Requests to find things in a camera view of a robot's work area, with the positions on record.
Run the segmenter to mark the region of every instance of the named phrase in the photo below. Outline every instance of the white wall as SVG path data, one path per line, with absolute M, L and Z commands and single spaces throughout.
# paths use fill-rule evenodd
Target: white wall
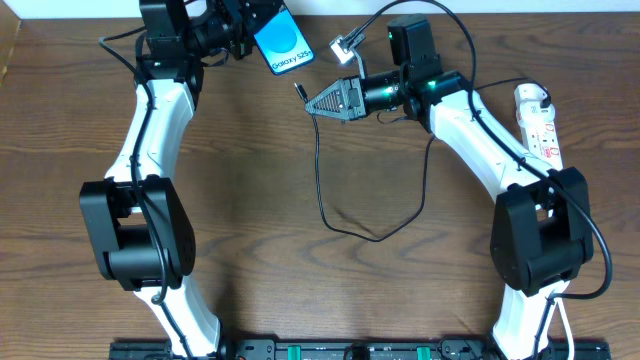
M 139 17 L 138 0 L 4 0 L 22 19 Z M 391 0 L 285 0 L 294 14 L 372 14 Z M 640 0 L 441 0 L 457 13 L 605 12 L 640 11 Z M 204 0 L 189 5 L 192 15 L 204 8 Z M 417 2 L 390 13 L 438 12 Z

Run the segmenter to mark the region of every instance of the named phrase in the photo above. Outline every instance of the black cable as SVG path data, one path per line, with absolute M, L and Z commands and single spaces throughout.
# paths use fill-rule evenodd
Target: black cable
M 534 335 L 533 353 L 532 353 L 533 360 L 538 359 L 538 357 L 540 356 L 540 354 L 538 354 L 538 347 L 540 346 L 540 338 L 542 337 L 544 326 L 547 323 L 547 318 L 549 317 L 549 313 L 551 311 L 551 305 L 553 305 L 555 302 L 556 302 L 555 298 L 551 298 L 551 296 L 547 298 L 547 303 L 545 304 L 544 311 L 542 312 L 542 319 L 540 320 L 540 324 L 538 325 L 538 331 Z
M 184 349 L 185 354 L 187 354 L 187 359 L 189 360 L 193 359 L 193 355 L 191 355 L 191 350 L 189 349 L 189 345 L 187 344 L 187 337 L 184 336 L 182 331 L 180 331 L 178 324 L 176 324 L 176 321 L 173 319 L 173 316 L 171 316 L 171 313 L 167 308 L 167 304 L 163 302 L 162 304 L 160 304 L 160 308 L 162 308 L 162 312 L 164 313 L 164 316 L 167 318 L 169 325 L 171 325 L 171 328 L 173 329 L 173 331 L 175 331 L 176 334 L 178 335 L 178 338 L 180 339 L 180 343 L 182 344 L 182 348 Z
M 307 98 L 307 95 L 304 92 L 304 89 L 302 89 L 301 86 L 296 85 L 296 90 L 298 90 L 298 94 L 300 94 L 300 97 L 302 98 L 302 100 L 305 103 L 307 103 L 309 99 Z M 420 215 L 420 213 L 422 212 L 422 209 L 424 209 L 424 204 L 425 204 L 425 199 L 427 194 L 427 163 L 429 160 L 429 149 L 431 149 L 431 144 L 433 143 L 433 140 L 435 140 L 436 138 L 435 136 L 432 136 L 431 139 L 429 139 L 429 142 L 427 143 L 427 148 L 424 154 L 424 170 L 422 172 L 422 199 L 420 201 L 420 207 L 408 220 L 402 223 L 402 225 L 398 226 L 397 228 L 395 228 L 394 230 L 392 230 L 391 232 L 389 232 L 388 234 L 384 235 L 381 238 L 373 239 L 352 231 L 337 229 L 329 225 L 329 222 L 327 221 L 327 218 L 324 214 L 324 206 L 322 204 L 322 191 L 320 189 L 320 161 L 319 161 L 320 160 L 320 131 L 318 130 L 318 120 L 316 119 L 315 115 L 311 115 L 311 119 L 313 120 L 313 129 L 315 130 L 315 133 L 316 133 L 315 171 L 316 171 L 316 192 L 318 194 L 318 207 L 320 208 L 320 217 L 322 217 L 322 222 L 329 230 L 332 230 L 341 234 L 345 234 L 345 235 L 355 236 L 357 238 L 360 238 L 369 242 L 377 243 L 377 242 L 382 242 L 390 238 L 391 236 L 395 235 L 398 231 L 402 230 L 405 226 L 409 225 L 413 220 L 415 220 Z
M 556 194 L 558 194 L 560 197 L 565 199 L 565 201 L 567 203 L 569 203 L 574 209 L 576 209 L 576 211 L 580 214 L 580 216 L 591 227 L 591 230 L 595 234 L 596 239 L 598 241 L 598 244 L 600 245 L 600 248 L 602 249 L 602 256 L 604 258 L 604 265 L 605 265 L 605 276 L 604 276 L 604 280 L 602 282 L 602 285 L 597 290 L 595 290 L 595 291 L 593 291 L 591 293 L 587 293 L 587 294 L 554 293 L 554 294 L 549 295 L 548 300 L 547 300 L 548 304 L 547 304 L 547 307 L 545 309 L 545 313 L 543 315 L 543 319 L 546 321 L 546 318 L 548 317 L 549 309 L 551 308 L 550 304 L 556 298 L 574 299 L 574 300 L 591 300 L 591 299 L 597 298 L 598 296 L 601 296 L 602 294 L 604 294 L 607 291 L 607 289 L 611 285 L 611 281 L 612 281 L 612 278 L 613 278 L 613 263 L 611 261 L 611 253 L 609 252 L 609 248 L 608 248 L 607 243 L 606 243 L 606 241 L 604 239 L 604 236 L 600 232 L 600 229 L 598 228 L 596 223 L 593 221 L 591 216 L 589 216 L 586 213 L 586 211 L 582 208 L 582 206 L 580 206 L 580 204 L 578 204 L 578 202 L 573 198 L 573 196 L 571 196 L 564 189 L 562 189 L 562 187 L 560 187 L 560 185 L 558 185 L 553 180 L 551 180 L 547 175 L 541 173 L 540 171 L 538 171 L 537 169 L 535 169 L 531 165 L 527 164 L 526 158 L 520 157 L 511 148 L 509 148 L 487 126 L 487 124 L 484 122 L 484 120 L 480 117 L 480 115 L 479 115 L 479 113 L 478 113 L 478 111 L 477 111 L 477 109 L 475 107 L 475 104 L 473 102 L 473 93 L 474 93 L 473 88 L 474 88 L 474 84 L 475 84 L 476 70 L 477 70 L 476 49 L 475 49 L 475 45 L 473 43 L 473 39 L 471 38 L 471 34 L 469 34 L 469 31 L 464 26 L 462 21 L 460 21 L 460 19 L 451 10 L 449 10 L 446 6 L 440 4 L 439 2 L 437 2 L 435 0 L 397 0 L 397 1 L 394 1 L 394 2 L 391 2 L 391 3 L 387 4 L 382 9 L 380 9 L 378 12 L 376 12 L 367 22 L 364 23 L 364 25 L 359 27 L 354 32 L 354 34 L 350 37 L 350 39 L 348 39 L 348 41 L 351 41 L 351 39 L 355 39 L 369 25 L 371 25 L 371 23 L 373 23 L 373 21 L 375 19 L 377 19 L 387 9 L 389 9 L 389 8 L 395 6 L 395 5 L 402 4 L 402 3 L 405 3 L 405 2 L 409 2 L 409 1 L 421 1 L 421 2 L 426 2 L 426 3 L 429 3 L 429 4 L 435 5 L 435 6 L 439 7 L 440 9 L 442 9 L 445 13 L 447 13 L 447 15 L 449 15 L 453 19 L 453 21 L 456 22 L 456 24 L 458 25 L 458 27 L 460 28 L 460 30 L 464 34 L 464 36 L 465 36 L 465 38 L 467 40 L 467 43 L 469 44 L 470 50 L 471 50 L 472 70 L 471 70 L 471 79 L 469 81 L 469 89 L 467 89 L 467 96 L 468 96 L 467 100 L 468 100 L 468 103 L 469 103 L 469 109 L 471 111 L 472 117 L 478 122 L 478 124 L 480 124 L 480 127 L 482 127 L 482 129 L 487 133 L 487 135 L 496 144 L 498 144 L 498 146 L 500 146 L 500 148 L 505 153 L 507 153 L 514 161 L 516 161 L 520 167 L 524 168 L 525 170 L 529 171 L 534 176 L 538 177 L 542 182 L 544 182 L 547 186 L 549 186 L 551 189 L 553 189 Z M 536 340 L 536 343 L 534 345 L 534 350 L 536 350 L 536 351 L 537 351 L 537 348 L 538 348 L 538 342 L 539 342 L 539 338 L 540 338 L 540 335 L 541 335 L 541 330 L 542 330 L 543 327 L 544 327 L 544 322 L 541 322 L 541 326 L 538 329 L 538 334 L 536 335 L 536 339 L 537 340 Z
M 364 343 L 352 343 L 351 345 L 347 346 L 344 349 L 344 352 L 342 353 L 342 360 L 347 360 L 347 357 L 349 356 L 349 353 L 353 352 L 356 349 L 366 349 L 369 350 Z
M 395 119 L 393 119 L 393 120 L 391 120 L 391 121 L 384 122 L 384 121 L 380 120 L 380 114 L 381 114 L 381 113 L 377 113 L 377 114 L 376 114 L 376 119 L 378 119 L 378 122 L 379 122 L 380 124 L 383 124 L 383 125 L 393 124 L 394 122 L 398 122 L 398 121 L 411 120 L 408 116 L 400 116 L 400 117 L 397 117 L 397 118 L 395 118 Z
M 138 38 L 136 39 L 136 45 L 134 46 L 135 49 L 135 54 L 136 54 L 136 61 L 142 61 L 142 48 L 144 47 L 144 40 L 147 37 L 147 32 L 143 32 L 142 34 L 140 34 L 138 36 Z
M 467 346 L 469 347 L 469 352 L 471 353 L 471 355 L 473 355 L 473 360 L 480 359 L 480 357 L 478 357 L 478 354 L 476 354 L 475 350 L 473 350 L 473 347 L 471 347 L 469 342 L 467 340 L 465 340 L 464 343 L 467 344 Z
M 136 69 L 133 65 L 131 65 L 131 63 L 129 63 L 126 59 L 124 59 L 122 56 L 120 56 L 120 54 L 118 54 L 117 52 L 115 52 L 115 50 L 113 50 L 112 48 L 110 48 L 109 46 L 107 46 L 105 44 L 105 42 L 107 41 L 112 41 L 112 40 L 118 40 L 118 39 L 122 39 L 125 38 L 127 36 L 131 36 L 133 34 L 137 34 L 139 32 L 142 32 L 145 30 L 145 27 L 141 27 L 129 32 L 126 32 L 124 34 L 120 34 L 120 35 L 115 35 L 115 36 L 105 36 L 100 38 L 100 46 L 105 49 L 109 54 L 113 55 L 116 59 L 118 59 L 122 64 L 124 64 L 134 75 L 136 82 L 142 86 L 142 88 L 144 89 L 146 95 L 147 95 L 147 109 L 144 115 L 144 119 L 142 120 L 142 125 L 140 126 L 140 131 L 138 132 L 138 136 L 136 138 L 136 142 L 133 145 L 133 151 L 131 153 L 131 156 L 129 157 L 129 161 L 131 162 L 131 183 L 133 186 L 133 191 L 135 193 L 136 199 L 138 201 L 138 205 L 140 206 L 140 210 L 142 211 L 142 215 L 144 216 L 145 221 L 147 222 L 147 228 L 149 229 L 149 236 L 151 238 L 151 241 L 153 242 L 154 247 L 156 248 L 156 251 L 158 253 L 158 258 L 160 259 L 160 293 L 158 293 L 157 295 L 153 296 L 151 298 L 151 302 L 155 305 L 159 305 L 162 308 L 162 311 L 164 312 L 165 316 L 167 317 L 167 321 L 169 322 L 169 324 L 171 325 L 171 327 L 173 328 L 173 330 L 176 332 L 176 334 L 178 334 L 178 337 L 180 338 L 180 342 L 182 343 L 182 347 L 185 350 L 185 353 L 187 354 L 187 359 L 191 360 L 193 359 L 193 357 L 191 356 L 191 351 L 189 350 L 189 346 L 187 345 L 186 342 L 186 337 L 184 336 L 184 334 L 182 334 L 182 332 L 180 331 L 180 329 L 178 328 L 178 326 L 176 325 L 175 321 L 173 320 L 173 317 L 171 317 L 171 314 L 169 313 L 169 310 L 167 308 L 167 305 L 164 303 L 165 297 L 167 295 L 167 288 L 168 288 L 168 284 L 167 284 L 167 259 L 165 258 L 165 254 L 162 248 L 162 243 L 160 242 L 160 237 L 158 236 L 158 232 L 156 231 L 156 227 L 155 224 L 153 223 L 153 219 L 151 218 L 151 215 L 149 213 L 149 209 L 147 208 L 146 202 L 145 202 L 145 198 L 144 198 L 144 194 L 143 194 L 143 189 L 140 187 L 140 185 L 138 184 L 138 172 L 137 169 L 140 166 L 140 164 L 138 163 L 138 158 L 140 156 L 140 146 L 142 145 L 142 140 L 144 139 L 144 134 L 145 131 L 147 129 L 147 126 L 149 125 L 149 119 L 151 118 L 151 113 L 153 112 L 154 109 L 154 96 L 151 92 L 151 89 L 149 88 L 149 85 L 147 84 L 147 79 L 145 78 L 145 76 L 138 70 Z M 138 42 L 141 44 L 143 36 L 140 36 L 138 38 L 138 41 L 136 42 L 136 56 L 138 56 L 137 52 L 138 52 Z
M 535 79 L 532 79 L 532 78 L 527 77 L 527 76 L 519 77 L 519 78 L 506 79 L 506 80 L 500 80 L 500 81 L 492 82 L 490 84 L 478 86 L 476 88 L 476 91 L 480 91 L 480 90 L 483 90 L 483 89 L 486 89 L 486 88 L 490 88 L 492 86 L 507 84 L 507 83 L 516 82 L 516 81 L 528 81 L 528 82 L 531 82 L 531 83 L 534 83 L 534 84 L 538 85 L 538 87 L 540 87 L 540 89 L 542 89 L 547 94 L 547 97 L 542 100 L 542 103 L 541 103 L 540 107 L 548 108 L 549 105 L 551 105 L 551 92 L 549 92 L 549 89 L 547 89 L 546 87 L 542 86 L 542 84 L 537 82 Z

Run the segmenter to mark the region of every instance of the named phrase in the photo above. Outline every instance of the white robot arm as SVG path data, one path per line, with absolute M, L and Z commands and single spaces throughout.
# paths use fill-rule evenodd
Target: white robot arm
M 536 116 L 531 112 L 531 108 L 540 106 L 545 96 L 544 91 L 537 85 L 524 84 L 520 85 L 515 93 L 518 123 L 521 126 L 523 139 L 528 140 L 525 140 L 527 148 L 523 147 L 491 116 L 477 92 L 473 94 L 474 103 L 491 130 L 517 154 L 525 157 L 530 165 L 543 173 L 549 169 L 561 170 L 560 152 L 544 150 L 545 146 L 551 147 L 546 145 L 547 143 L 554 144 L 553 147 L 556 149 L 559 148 L 555 135 L 554 106 L 550 105 L 542 116 Z M 440 103 L 432 106 L 430 125 L 431 132 L 447 143 L 464 160 L 494 201 L 512 184 L 526 186 L 539 180 L 529 172 L 520 169 L 518 163 L 490 139 L 480 125 L 472 119 L 466 91 L 445 96 Z M 563 292 L 568 285 L 569 281 L 557 281 L 530 297 L 522 291 L 505 285 L 502 310 L 498 322 L 493 327 L 493 337 L 507 359 L 524 359 L 531 356 L 547 297 L 554 292 Z M 547 331 L 550 323 L 551 316 L 547 318 L 544 326 L 539 351 L 547 347 Z
M 254 45 L 274 74 L 314 56 L 283 0 L 208 0 L 193 19 L 183 0 L 140 0 L 140 11 L 145 27 L 101 40 L 134 73 L 137 107 L 118 158 L 104 181 L 83 185 L 80 206 L 100 272 L 150 306 L 172 340 L 172 353 L 220 356 L 226 352 L 220 321 L 191 276 L 195 237 L 172 185 L 180 143 L 205 67 L 223 65 L 229 55 L 240 60 Z M 142 31 L 136 66 L 105 44 Z M 145 39 L 150 54 L 143 54 Z M 217 63 L 201 61 L 221 53 L 226 57 Z M 291 57 L 296 61 L 284 61 Z M 146 224 L 118 221 L 136 212 Z

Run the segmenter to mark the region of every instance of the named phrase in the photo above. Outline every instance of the wood grain surface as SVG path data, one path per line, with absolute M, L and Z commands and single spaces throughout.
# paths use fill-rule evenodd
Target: wood grain surface
M 568 302 L 573 331 L 606 339 L 615 359 L 637 359 L 640 14 L 461 18 L 479 85 L 528 75 L 552 91 L 564 163 L 588 179 L 616 271 L 602 298 Z M 468 74 L 460 31 L 430 19 L 445 68 Z M 280 77 L 259 54 L 207 70 L 182 142 L 175 182 L 205 300 L 227 328 L 281 338 L 487 334 L 503 293 L 489 255 L 493 203 L 443 143 L 430 155 L 427 205 L 406 230 L 368 244 L 322 225 L 313 127 L 293 82 L 313 95 L 355 74 L 327 44 L 365 18 L 297 20 L 316 61 Z M 388 20 L 362 45 L 372 73 L 393 68 Z M 21 30 L 0 89 L 0 358 L 104 359 L 114 339 L 165 337 L 145 304 L 98 273 L 78 205 L 82 183 L 114 161 L 135 107 L 132 76 L 97 39 L 139 25 L 26 21 Z M 116 48 L 132 56 L 132 44 Z M 516 133 L 513 89 L 488 89 L 483 100 Z M 321 119 L 320 131 L 331 223 L 380 235 L 415 211 L 428 139 L 419 125 Z M 602 267 L 597 251 L 570 290 L 595 289 Z M 558 324 L 553 335 L 564 337 Z

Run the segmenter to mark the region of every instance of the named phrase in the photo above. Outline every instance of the phone screen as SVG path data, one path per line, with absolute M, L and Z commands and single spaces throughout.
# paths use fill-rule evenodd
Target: phone screen
M 274 16 L 254 38 L 274 75 L 309 64 L 315 58 L 289 9 Z

